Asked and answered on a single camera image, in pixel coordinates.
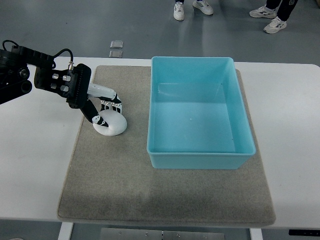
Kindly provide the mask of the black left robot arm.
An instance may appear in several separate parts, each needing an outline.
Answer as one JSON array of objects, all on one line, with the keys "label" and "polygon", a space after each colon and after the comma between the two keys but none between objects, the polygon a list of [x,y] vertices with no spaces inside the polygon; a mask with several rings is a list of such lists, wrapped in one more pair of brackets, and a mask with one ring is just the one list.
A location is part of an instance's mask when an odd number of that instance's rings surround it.
[{"label": "black left robot arm", "polygon": [[[81,109],[88,98],[91,69],[80,63],[74,66],[74,56],[64,48],[48,55],[12,40],[2,42],[0,50],[0,103],[4,104],[31,92],[32,87],[56,93],[66,99],[72,109]],[[70,54],[65,70],[57,70],[55,58]]]}]

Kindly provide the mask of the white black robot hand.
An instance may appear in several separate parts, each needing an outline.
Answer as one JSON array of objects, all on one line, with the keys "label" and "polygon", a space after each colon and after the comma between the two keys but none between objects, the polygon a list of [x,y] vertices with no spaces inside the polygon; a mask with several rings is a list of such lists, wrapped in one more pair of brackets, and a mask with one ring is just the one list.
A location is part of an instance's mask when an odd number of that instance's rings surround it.
[{"label": "white black robot hand", "polygon": [[[100,100],[100,112],[97,111],[91,98],[98,98]],[[123,106],[118,94],[113,89],[90,83],[85,104],[80,110],[90,123],[108,128],[110,126],[110,120],[107,120],[106,116],[102,116],[103,111],[111,110],[112,113],[121,115]]]}]

